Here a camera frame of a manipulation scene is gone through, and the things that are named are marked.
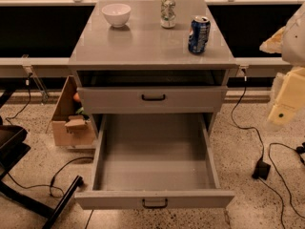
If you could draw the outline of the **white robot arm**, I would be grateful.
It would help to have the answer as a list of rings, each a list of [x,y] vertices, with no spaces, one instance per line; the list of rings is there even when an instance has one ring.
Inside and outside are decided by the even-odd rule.
[[[291,66],[287,73],[276,76],[267,117],[269,124],[283,126],[305,106],[305,4],[259,49],[280,53],[282,61]]]

